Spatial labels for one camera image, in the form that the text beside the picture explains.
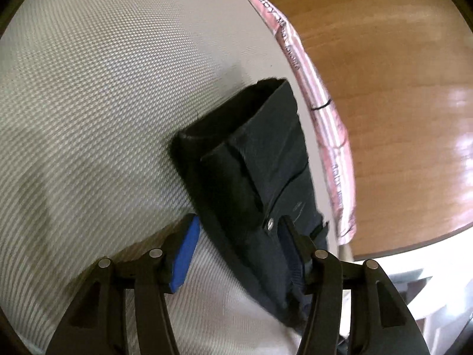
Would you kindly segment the black pants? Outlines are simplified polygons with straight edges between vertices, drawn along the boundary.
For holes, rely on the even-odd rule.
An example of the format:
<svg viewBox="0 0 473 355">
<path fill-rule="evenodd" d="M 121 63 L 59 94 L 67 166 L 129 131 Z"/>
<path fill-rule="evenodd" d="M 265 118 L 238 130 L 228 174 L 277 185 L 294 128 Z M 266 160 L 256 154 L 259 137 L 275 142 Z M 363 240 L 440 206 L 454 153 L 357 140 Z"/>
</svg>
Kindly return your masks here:
<svg viewBox="0 0 473 355">
<path fill-rule="evenodd" d="M 297 256 L 278 229 L 327 246 L 288 81 L 263 79 L 179 131 L 170 155 L 209 238 L 243 288 L 284 325 L 302 331 L 310 299 Z"/>
</svg>

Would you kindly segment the pink striped pillow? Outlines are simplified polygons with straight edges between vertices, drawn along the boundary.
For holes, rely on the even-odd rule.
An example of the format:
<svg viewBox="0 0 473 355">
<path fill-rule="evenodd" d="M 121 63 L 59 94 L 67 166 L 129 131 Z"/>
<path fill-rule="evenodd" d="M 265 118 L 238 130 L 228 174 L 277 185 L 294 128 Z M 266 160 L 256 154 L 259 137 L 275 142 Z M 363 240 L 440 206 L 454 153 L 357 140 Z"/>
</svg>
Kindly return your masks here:
<svg viewBox="0 0 473 355">
<path fill-rule="evenodd" d="M 282 49 L 309 109 L 330 193 L 338 244 L 357 231 L 356 187 L 349 135 L 330 93 L 306 53 L 299 34 L 268 0 L 248 0 Z"/>
</svg>

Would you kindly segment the beige mattress cover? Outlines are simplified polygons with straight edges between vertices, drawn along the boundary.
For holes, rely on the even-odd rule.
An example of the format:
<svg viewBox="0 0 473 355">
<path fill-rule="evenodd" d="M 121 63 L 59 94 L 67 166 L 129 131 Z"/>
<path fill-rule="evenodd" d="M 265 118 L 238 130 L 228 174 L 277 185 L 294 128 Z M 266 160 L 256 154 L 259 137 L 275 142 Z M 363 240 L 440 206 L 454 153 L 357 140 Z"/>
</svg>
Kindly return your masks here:
<svg viewBox="0 0 473 355">
<path fill-rule="evenodd" d="M 289 81 L 317 205 L 338 241 L 309 109 L 248 0 L 21 0 L 1 36 L 1 352 L 44 354 L 103 258 L 159 246 L 192 203 L 177 131 Z"/>
</svg>

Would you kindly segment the wooden headboard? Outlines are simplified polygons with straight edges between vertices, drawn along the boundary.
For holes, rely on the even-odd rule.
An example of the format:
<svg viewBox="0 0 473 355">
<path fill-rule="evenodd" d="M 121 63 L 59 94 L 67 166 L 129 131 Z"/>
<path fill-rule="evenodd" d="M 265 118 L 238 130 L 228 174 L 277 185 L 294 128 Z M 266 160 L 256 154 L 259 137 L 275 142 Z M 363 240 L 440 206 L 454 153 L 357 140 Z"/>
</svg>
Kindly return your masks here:
<svg viewBox="0 0 473 355">
<path fill-rule="evenodd" d="M 271 0 L 349 133 L 358 259 L 472 224 L 472 31 L 451 0 Z"/>
</svg>

